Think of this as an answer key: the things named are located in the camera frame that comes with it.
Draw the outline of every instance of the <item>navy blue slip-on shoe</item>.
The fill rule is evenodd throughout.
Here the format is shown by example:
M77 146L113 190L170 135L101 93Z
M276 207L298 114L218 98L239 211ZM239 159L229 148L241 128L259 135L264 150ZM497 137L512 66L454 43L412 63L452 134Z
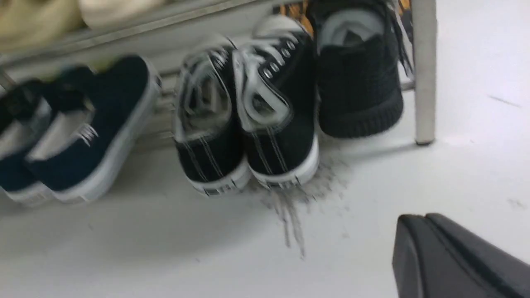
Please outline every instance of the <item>navy blue slip-on shoe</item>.
M92 76L87 67L75 67L54 82L29 80L0 98L0 189L13 201L35 207L53 198L48 188L27 170L24 158L55 117L52 102L69 92L61 88L80 84Z
M110 189L161 91L154 67L120 59L58 101L54 122L26 157L28 169L63 203L85 203Z

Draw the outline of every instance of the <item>black plastic object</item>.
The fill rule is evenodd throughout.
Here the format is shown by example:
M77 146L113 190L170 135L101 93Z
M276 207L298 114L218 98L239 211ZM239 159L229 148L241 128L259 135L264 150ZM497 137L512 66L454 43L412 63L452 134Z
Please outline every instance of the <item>black plastic object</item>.
M400 298L530 297L529 265L440 214L399 217L392 263Z

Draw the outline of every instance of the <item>white stitching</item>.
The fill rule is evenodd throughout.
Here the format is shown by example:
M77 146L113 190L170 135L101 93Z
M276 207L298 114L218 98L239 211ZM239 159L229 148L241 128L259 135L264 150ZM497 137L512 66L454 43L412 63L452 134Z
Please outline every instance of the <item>white stitching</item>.
M270 169L269 163L267 162L267 159L265 158L265 154L263 153L263 148L261 147L261 143L260 143L260 140L258 139L258 136L254 133L252 134L252 136L254 137L254 143L256 144L256 150L258 150L258 155L261 158L261 162L265 166L265 169L267 170L267 172L270 175L272 175L272 171Z
M204 151L206 152L206 155L210 159L211 166L217 172L217 175L219 175L219 178L222 178L223 177L223 173L221 172L221 169L219 168L219 165L217 164L217 161L215 161L214 154L211 152L210 146L208 145L208 143L206 143L204 141L203 138L201 138L200 140L201 140L201 143L202 143L202 145L204 147Z
M195 156L195 153L191 149L190 145L188 145L188 143L184 143L184 146L188 150L188 154L190 154L191 162L195 166L195 170L197 170L197 172L199 173L199 175L201 176L201 178L204 181L208 181L208 179L206 179L206 176L204 175L202 169L200 168L199 161L197 160L197 157Z
M278 99L280 99L281 101L283 101L287 105L287 107L289 108L289 114L287 115L287 117L280 124L272 127L272 130L274 132L277 132L277 133L281 132L282 130L284 130L287 127L287 125L290 123L290 121L293 118L293 114L294 114L293 105L292 105L292 103L290 101L286 100L286 96L283 96L283 94L280 94L281 92L279 90L277 90L275 86L273 86L272 84L269 84L267 81L265 81L263 79L263 77L261 76L261 73L260 73L260 79L261 79L262 83L265 85L265 87L268 88L272 93L274 93L276 95L276 97Z
M267 132L269 133L269 137L271 140L272 148L274 149L274 152L276 153L276 157L278 158L278 162L281 165L281 168L287 172L287 165L285 163L284 157L282 156L280 152L280 147L278 146L278 142L276 141L275 136L272 134L269 128L267 128Z

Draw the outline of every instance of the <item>metal eyelet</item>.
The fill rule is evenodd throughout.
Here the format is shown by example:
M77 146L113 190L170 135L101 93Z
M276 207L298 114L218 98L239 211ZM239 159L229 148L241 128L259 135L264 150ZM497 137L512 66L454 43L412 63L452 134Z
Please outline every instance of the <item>metal eyelet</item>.
M281 54L286 58L289 58L291 56L291 53L289 53L287 49L281 49Z
M280 68L278 67L278 65L276 65L276 63L271 63L270 64L270 68L275 71L275 72L278 72L280 70Z
M287 41L287 47L291 50L295 49L295 44L292 41Z
M270 72L270 70L265 69L265 70L263 71L263 73L265 74L265 76L266 76L267 78L272 78L272 73Z

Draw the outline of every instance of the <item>black knit shoe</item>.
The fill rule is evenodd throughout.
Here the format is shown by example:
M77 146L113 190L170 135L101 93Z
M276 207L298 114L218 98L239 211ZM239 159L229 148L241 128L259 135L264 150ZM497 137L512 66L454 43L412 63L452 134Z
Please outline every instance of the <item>black knit shoe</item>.
M320 127L337 138L375 135L403 113L401 30L384 0L314 1Z

